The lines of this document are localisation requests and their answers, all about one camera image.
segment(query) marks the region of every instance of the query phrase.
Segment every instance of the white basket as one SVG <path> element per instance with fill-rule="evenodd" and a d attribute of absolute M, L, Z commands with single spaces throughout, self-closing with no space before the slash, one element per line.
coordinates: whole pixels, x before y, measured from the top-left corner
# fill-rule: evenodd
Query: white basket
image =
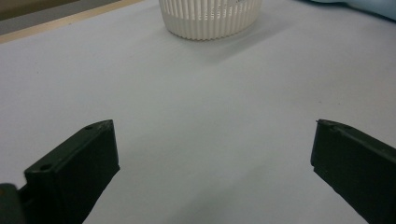
<path fill-rule="evenodd" d="M 160 0 L 166 28 L 188 39 L 236 34 L 253 23 L 262 0 Z"/>

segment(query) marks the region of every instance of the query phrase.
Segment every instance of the white tabletop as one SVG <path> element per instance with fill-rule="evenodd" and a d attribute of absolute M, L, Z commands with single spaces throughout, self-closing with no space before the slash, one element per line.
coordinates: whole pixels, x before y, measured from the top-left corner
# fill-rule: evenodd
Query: white tabletop
<path fill-rule="evenodd" d="M 317 119 L 396 146 L 396 26 L 264 0 L 257 22 L 193 42 L 156 0 L 0 45 L 0 182 L 114 119 L 120 172 L 86 224 L 362 224 L 309 163 Z"/>

